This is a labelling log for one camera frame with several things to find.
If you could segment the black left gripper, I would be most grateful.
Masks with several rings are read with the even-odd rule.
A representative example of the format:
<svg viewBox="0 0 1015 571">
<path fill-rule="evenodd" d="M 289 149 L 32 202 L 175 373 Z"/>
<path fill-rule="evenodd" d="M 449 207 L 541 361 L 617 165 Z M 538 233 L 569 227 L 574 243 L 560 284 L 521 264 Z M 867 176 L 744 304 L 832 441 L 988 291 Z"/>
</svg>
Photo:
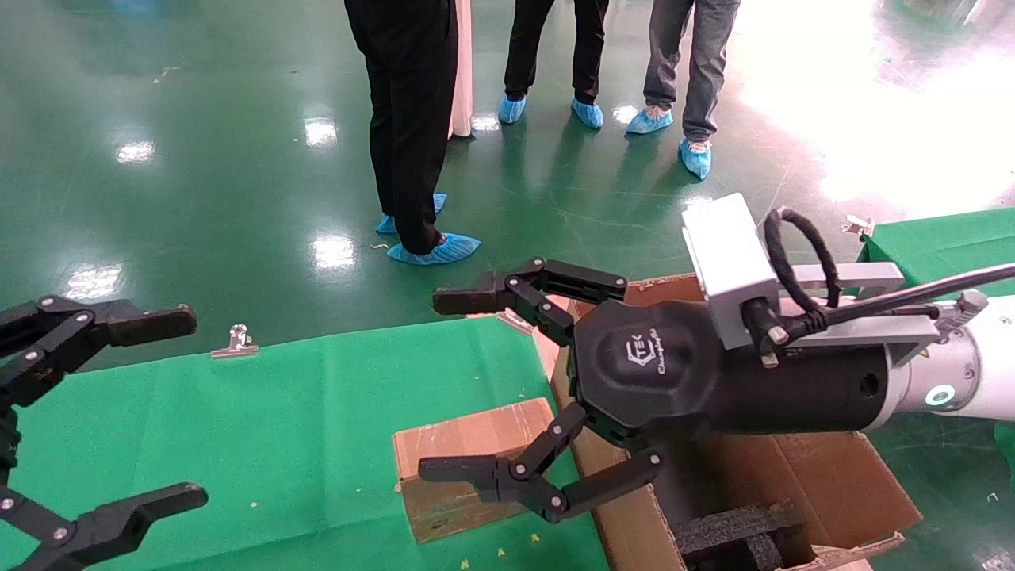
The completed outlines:
<svg viewBox="0 0 1015 571">
<path fill-rule="evenodd" d="M 141 310 L 130 300 L 86 304 L 47 296 L 7 308 L 1 316 L 1 477 L 17 466 L 21 432 L 12 406 L 27 408 L 79 371 L 106 347 L 133 347 L 193 334 L 193 309 L 180 304 Z M 7 485 L 1 517 L 39 546 L 13 570 L 84 570 L 139 549 L 163 518 L 208 503 L 193 483 L 168 485 L 98 506 L 69 520 Z"/>
</svg>

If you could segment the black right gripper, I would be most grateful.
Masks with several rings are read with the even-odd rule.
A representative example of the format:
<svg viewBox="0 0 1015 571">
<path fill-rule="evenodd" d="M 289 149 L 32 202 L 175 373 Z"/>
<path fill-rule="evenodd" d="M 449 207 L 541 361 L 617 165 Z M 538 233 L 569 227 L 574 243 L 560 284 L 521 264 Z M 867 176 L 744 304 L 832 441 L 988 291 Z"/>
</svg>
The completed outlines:
<svg viewBox="0 0 1015 571">
<path fill-rule="evenodd" d="M 590 412 L 603 438 L 626 441 L 644 433 L 860 431 L 882 411 L 889 377 L 882 347 L 805 347 L 766 368 L 751 347 L 724 348 L 703 302 L 630 306 L 617 302 L 626 289 L 623 276 L 540 257 L 480 274 L 470 288 L 435 289 L 441 315 L 509 308 L 559 347 L 573 342 L 572 387 L 581 404 L 565 406 L 516 459 L 421 458 L 421 480 L 468 483 L 483 503 L 516 502 L 558 524 L 645 487 L 663 466 L 659 452 L 645 448 L 564 488 L 552 485 L 546 471 L 593 425 Z M 550 296 L 597 307 L 574 325 Z"/>
</svg>

